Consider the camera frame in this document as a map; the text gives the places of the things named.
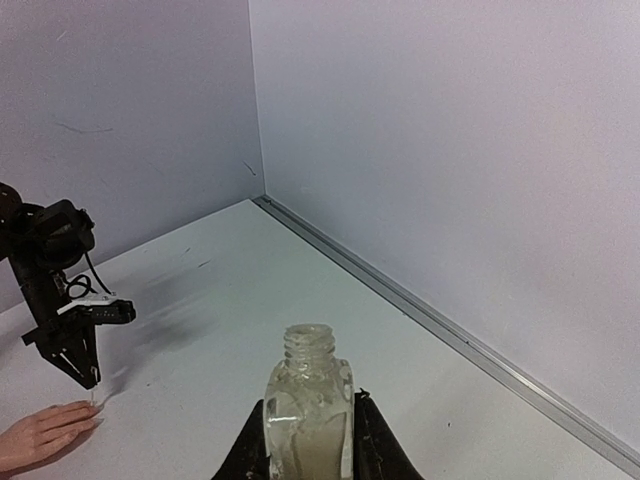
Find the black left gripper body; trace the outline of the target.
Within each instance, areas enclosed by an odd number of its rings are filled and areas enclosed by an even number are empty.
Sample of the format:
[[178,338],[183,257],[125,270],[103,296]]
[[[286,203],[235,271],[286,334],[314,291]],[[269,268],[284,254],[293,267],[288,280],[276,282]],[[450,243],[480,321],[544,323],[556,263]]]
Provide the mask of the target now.
[[72,300],[60,290],[54,280],[36,279],[21,286],[26,303],[36,322],[36,327],[22,336],[25,346],[76,347],[78,332],[89,324],[95,324],[88,315],[60,316],[57,310]]

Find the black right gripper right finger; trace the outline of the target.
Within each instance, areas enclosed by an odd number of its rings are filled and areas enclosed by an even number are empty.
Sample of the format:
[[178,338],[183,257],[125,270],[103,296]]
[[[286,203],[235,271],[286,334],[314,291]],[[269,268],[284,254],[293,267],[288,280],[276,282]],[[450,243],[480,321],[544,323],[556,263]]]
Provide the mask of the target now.
[[355,395],[353,447],[355,479],[424,480],[365,390]]

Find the clear nail polish bottle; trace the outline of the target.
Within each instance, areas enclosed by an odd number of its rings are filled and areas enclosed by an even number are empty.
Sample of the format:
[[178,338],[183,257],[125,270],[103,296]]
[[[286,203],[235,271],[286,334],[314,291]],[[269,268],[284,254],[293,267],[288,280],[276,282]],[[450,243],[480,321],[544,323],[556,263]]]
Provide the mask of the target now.
[[284,333],[263,405],[271,479],[352,479],[354,379],[335,356],[330,326],[299,324]]

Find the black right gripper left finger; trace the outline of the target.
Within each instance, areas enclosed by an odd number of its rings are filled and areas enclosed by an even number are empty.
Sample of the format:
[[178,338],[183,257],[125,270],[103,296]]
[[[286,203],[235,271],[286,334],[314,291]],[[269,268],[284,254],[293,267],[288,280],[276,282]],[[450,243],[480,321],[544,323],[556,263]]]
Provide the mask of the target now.
[[259,400],[215,473],[214,480],[267,480],[269,478],[263,410],[264,401]]

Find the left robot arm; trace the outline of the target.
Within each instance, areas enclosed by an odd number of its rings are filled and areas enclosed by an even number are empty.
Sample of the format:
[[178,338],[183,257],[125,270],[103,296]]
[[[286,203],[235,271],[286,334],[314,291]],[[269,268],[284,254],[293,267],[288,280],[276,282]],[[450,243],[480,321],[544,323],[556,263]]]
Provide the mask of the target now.
[[64,271],[95,246],[92,229],[86,212],[68,200],[28,204],[1,185],[1,258],[9,261],[36,322],[22,340],[87,390],[100,382],[94,322],[82,309],[59,310],[71,303]]

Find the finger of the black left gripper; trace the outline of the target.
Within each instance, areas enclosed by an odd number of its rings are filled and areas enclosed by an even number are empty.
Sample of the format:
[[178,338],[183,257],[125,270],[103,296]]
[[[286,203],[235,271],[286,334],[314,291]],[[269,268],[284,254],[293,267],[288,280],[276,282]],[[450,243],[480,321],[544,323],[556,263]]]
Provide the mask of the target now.
[[81,374],[83,385],[100,383],[100,368],[97,355],[95,326],[89,324],[78,332],[75,356],[76,368]]
[[84,347],[45,346],[39,353],[86,390],[94,388],[94,361]]

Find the mannequin hand with nails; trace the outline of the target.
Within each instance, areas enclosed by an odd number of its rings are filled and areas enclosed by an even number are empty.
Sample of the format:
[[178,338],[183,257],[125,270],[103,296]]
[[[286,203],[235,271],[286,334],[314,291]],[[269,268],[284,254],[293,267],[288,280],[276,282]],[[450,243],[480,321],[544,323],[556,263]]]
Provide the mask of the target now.
[[1,474],[54,460],[101,423],[102,407],[90,401],[53,405],[26,416],[1,433]]

